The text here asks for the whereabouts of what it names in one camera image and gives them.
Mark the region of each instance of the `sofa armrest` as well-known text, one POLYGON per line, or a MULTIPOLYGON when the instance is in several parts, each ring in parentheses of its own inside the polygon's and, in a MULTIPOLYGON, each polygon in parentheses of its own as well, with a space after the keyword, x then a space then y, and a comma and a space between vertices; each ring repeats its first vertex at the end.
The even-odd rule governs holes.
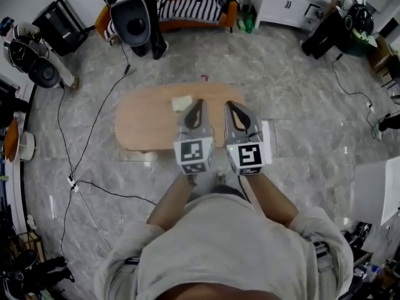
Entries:
POLYGON ((108 23, 111 20, 110 10, 108 6, 105 6, 102 11, 100 12, 99 16, 94 23, 94 27, 96 28, 97 32, 104 38, 104 30, 106 30, 108 23))
POLYGON ((227 11, 226 27, 234 27, 236 24, 236 17, 238 16, 238 3, 231 1, 227 11))

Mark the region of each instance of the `brown shoe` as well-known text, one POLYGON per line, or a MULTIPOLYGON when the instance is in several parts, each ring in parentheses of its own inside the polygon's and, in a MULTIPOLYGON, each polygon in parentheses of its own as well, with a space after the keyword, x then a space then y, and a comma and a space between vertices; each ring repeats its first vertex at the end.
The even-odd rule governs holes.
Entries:
POLYGON ((74 76, 74 82, 70 85, 71 90, 76 91, 79 89, 79 77, 74 76))

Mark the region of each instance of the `table top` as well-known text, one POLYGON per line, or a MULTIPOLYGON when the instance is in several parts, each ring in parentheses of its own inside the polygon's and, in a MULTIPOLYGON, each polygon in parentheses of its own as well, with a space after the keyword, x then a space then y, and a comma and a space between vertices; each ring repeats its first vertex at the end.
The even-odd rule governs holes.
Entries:
POLYGON ((207 102, 216 146, 224 144, 225 113, 228 100, 245 104, 240 90, 226 83, 186 83, 147 87, 129 91, 120 100, 115 118, 117 140, 127 150, 157 151, 173 149, 178 117, 172 98, 192 96, 207 102))

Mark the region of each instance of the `green bottle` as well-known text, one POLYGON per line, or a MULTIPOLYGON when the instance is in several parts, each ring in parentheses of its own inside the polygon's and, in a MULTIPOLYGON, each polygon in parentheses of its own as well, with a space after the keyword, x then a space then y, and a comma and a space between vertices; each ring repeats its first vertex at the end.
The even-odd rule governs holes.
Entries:
POLYGON ((253 15, 249 13, 246 18, 246 32, 252 33, 254 30, 253 15))

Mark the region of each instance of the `white cabinet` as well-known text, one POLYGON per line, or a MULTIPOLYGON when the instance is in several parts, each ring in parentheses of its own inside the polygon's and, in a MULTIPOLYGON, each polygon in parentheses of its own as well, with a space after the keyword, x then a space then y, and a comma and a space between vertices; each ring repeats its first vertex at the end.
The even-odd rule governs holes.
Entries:
POLYGON ((257 12, 255 28, 267 21, 310 29, 318 21, 315 11, 328 3, 329 0, 251 0, 257 12))

